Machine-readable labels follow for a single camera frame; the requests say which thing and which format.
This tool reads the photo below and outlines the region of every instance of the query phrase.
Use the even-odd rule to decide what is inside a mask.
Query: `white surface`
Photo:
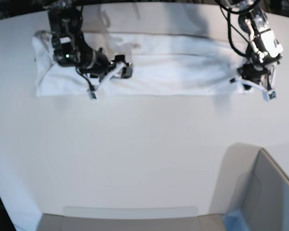
[[[97,99],[114,95],[245,93],[241,83],[230,83],[238,77],[237,69],[245,60],[227,42],[139,33],[114,33],[107,37],[86,33],[84,37],[90,47],[105,43],[113,53],[125,54],[127,62],[133,63],[129,79],[107,80],[105,77],[103,86],[99,86],[97,79],[90,79],[97,90]],[[246,43],[239,45],[236,47],[246,47]],[[87,94],[88,83],[76,73],[75,67],[61,67],[54,62],[50,32],[37,32],[32,46],[38,68],[37,96]]]
[[[216,6],[137,6],[140,19],[131,3],[85,7],[84,30],[227,40]],[[98,102],[87,96],[36,98],[31,38],[49,30],[47,13],[0,21],[0,195],[12,221],[18,221],[13,211],[35,213],[20,205],[20,191],[42,213],[63,214],[65,206],[196,206],[206,214],[223,156],[237,142],[266,147],[289,174],[289,18],[268,18],[285,50],[276,76],[279,98],[271,103],[257,91]]]

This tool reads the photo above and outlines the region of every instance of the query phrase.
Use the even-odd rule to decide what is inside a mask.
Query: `white towel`
[[[245,93],[230,84],[243,59],[227,42],[192,36],[85,33],[94,49],[104,48],[109,59],[125,54],[133,63],[129,79],[111,79],[97,97],[109,95],[215,95]],[[60,67],[53,60],[51,34],[40,31],[32,39],[38,76],[37,96],[87,94],[88,84],[74,67]],[[236,44],[244,50],[244,45]]]

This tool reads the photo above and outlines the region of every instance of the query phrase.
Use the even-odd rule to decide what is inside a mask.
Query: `table surface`
[[[227,41],[226,21],[212,5],[104,4],[85,6],[83,15],[85,32]],[[49,30],[47,13],[0,21],[0,195],[9,214],[18,214],[12,221],[19,214],[64,214],[65,206],[194,206],[206,214],[223,156],[236,143],[265,147],[289,174],[289,18],[268,18],[285,50],[277,69],[279,98],[270,103],[258,91],[37,98],[31,38]]]

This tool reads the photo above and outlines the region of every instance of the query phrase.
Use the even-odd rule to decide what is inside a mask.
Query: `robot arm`
[[[88,82],[90,97],[95,98],[94,92],[110,78],[130,78],[132,66],[125,61],[124,55],[109,61],[102,48],[96,51],[88,46],[81,31],[82,10],[79,11],[74,2],[58,0],[47,7],[53,57],[60,66],[74,66]],[[94,86],[90,81],[92,78],[97,78],[100,84]]]
[[[238,69],[240,76],[232,79],[231,82],[241,82],[246,90],[251,87],[261,90],[267,101],[276,98],[275,69],[282,58],[283,47],[276,40],[265,13],[258,6],[260,0],[255,2],[253,0],[235,1],[232,2],[232,5],[228,3],[229,8],[221,5],[219,0],[215,1],[221,8],[228,11],[228,38],[231,47],[246,58],[245,64]],[[232,8],[239,8],[240,11],[234,12],[231,10]],[[249,44],[245,54],[239,52],[232,43],[230,28],[232,13],[239,14],[239,25],[249,35]]]

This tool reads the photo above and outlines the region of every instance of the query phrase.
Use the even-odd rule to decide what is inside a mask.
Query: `white cloth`
[[[98,97],[245,92],[241,84],[229,82],[237,76],[236,69],[243,59],[227,42],[179,35],[86,33],[84,36],[92,48],[103,47],[109,59],[115,54],[125,54],[134,66],[131,78],[111,79],[97,90]],[[32,44],[38,67],[37,96],[87,93],[88,83],[74,67],[60,67],[53,61],[50,33],[37,32]]]

